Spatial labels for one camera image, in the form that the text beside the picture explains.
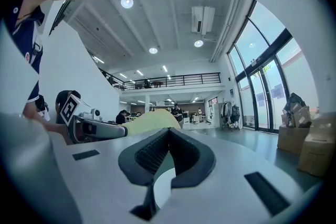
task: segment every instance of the backpack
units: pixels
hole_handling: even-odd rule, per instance
[[[231,116],[240,116],[240,113],[239,113],[239,107],[237,106],[233,106],[232,107],[232,113],[231,113]]]

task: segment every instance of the round ceiling light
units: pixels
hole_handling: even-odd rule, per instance
[[[194,45],[195,45],[195,47],[197,47],[197,48],[198,48],[198,47],[201,47],[201,46],[203,45],[203,41],[198,40],[198,41],[195,42]]]
[[[156,48],[150,48],[150,49],[149,49],[149,52],[150,52],[151,54],[156,54],[156,53],[157,53],[157,49],[156,49]]]
[[[120,3],[124,8],[131,8],[133,6],[133,0],[121,0]]]

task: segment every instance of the black railing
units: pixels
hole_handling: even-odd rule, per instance
[[[182,76],[148,78],[124,82],[125,90],[188,86],[197,84],[220,83],[220,73],[189,74]]]
[[[121,79],[116,78],[115,76],[107,73],[106,71],[104,71],[100,68],[99,68],[99,70],[113,87],[118,88],[122,91],[125,89],[124,88],[124,82]]]

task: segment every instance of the yellow fabric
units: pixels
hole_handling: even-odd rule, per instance
[[[165,109],[147,112],[134,121],[124,123],[121,126],[127,128],[127,136],[167,127],[181,129],[175,117]]]

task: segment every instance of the air conditioner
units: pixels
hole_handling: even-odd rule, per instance
[[[195,6],[192,7],[192,32],[205,35],[211,31],[215,16],[215,8]]]

